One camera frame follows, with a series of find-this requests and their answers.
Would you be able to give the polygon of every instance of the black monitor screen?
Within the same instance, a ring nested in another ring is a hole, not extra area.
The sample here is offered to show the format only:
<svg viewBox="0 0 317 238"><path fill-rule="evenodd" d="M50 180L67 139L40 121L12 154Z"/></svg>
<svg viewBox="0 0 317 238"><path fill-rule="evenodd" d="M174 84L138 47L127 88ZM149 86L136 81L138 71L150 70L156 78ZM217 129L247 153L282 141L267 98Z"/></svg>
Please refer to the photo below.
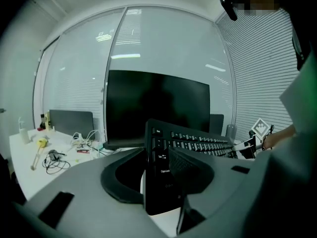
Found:
<svg viewBox="0 0 317 238"><path fill-rule="evenodd" d="M153 118L208 132L209 85L156 73L110 70L106 94L109 145L144 145Z"/></svg>

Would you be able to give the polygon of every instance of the hand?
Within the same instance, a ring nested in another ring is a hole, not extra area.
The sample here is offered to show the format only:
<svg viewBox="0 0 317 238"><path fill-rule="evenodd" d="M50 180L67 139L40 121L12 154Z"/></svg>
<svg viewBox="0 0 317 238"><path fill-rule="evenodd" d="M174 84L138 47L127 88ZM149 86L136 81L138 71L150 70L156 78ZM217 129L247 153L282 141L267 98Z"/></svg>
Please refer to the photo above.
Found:
<svg viewBox="0 0 317 238"><path fill-rule="evenodd" d="M263 148L267 150L267 149L275 146L277 142L278 142L277 135L275 133L269 134L266 137L266 139L264 140Z"/></svg>

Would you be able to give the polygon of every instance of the glass wall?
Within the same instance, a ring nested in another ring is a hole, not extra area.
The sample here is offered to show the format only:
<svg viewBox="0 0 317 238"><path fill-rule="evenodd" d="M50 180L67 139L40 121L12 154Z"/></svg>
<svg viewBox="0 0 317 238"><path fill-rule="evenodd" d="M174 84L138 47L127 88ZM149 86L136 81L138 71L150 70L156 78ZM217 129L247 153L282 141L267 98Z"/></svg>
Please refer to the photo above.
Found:
<svg viewBox="0 0 317 238"><path fill-rule="evenodd" d="M61 35L46 74L44 112L91 111L95 128L104 128L106 65L122 11L99 14Z"/></svg>
<svg viewBox="0 0 317 238"><path fill-rule="evenodd" d="M34 95L33 95L33 116L35 128L40 127L42 122L41 114L43 114L43 90L45 83L45 76L48 70L48 66L56 47L57 41L54 41L49 47L47 47L42 55L41 62L36 74Z"/></svg>
<svg viewBox="0 0 317 238"><path fill-rule="evenodd" d="M108 66L110 70L154 72L208 84L211 114L224 115L223 135L231 124L231 70L221 37L209 20L165 7L129 8Z"/></svg>

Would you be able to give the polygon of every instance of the yellow object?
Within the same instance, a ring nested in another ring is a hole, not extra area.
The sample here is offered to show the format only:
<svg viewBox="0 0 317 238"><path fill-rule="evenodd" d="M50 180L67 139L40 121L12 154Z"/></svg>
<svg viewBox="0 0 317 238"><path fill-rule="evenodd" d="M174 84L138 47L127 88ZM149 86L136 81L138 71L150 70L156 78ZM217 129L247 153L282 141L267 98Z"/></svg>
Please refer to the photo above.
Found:
<svg viewBox="0 0 317 238"><path fill-rule="evenodd" d="M44 148L46 147L46 145L48 144L48 140L46 138L40 138L37 142L36 142L36 145L39 147L39 148Z"/></svg>
<svg viewBox="0 0 317 238"><path fill-rule="evenodd" d="M44 121L45 121L45 129L47 131L51 130L51 120L50 120L50 112L46 112L45 114L45 118L44 118Z"/></svg>

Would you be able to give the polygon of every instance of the computer monitor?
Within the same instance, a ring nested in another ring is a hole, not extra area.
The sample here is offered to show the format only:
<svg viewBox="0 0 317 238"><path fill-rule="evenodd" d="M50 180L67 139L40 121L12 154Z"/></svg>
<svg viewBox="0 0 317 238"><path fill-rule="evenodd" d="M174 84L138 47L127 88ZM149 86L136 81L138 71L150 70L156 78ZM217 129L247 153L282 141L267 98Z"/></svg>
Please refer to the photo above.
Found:
<svg viewBox="0 0 317 238"><path fill-rule="evenodd" d="M157 73L110 70L106 90L107 144L144 145L145 123L153 118L209 131L209 85Z"/></svg>
<svg viewBox="0 0 317 238"><path fill-rule="evenodd" d="M93 113L88 111L50 110L50 120L56 131L71 136L78 132L87 138L88 133L94 129Z"/></svg>

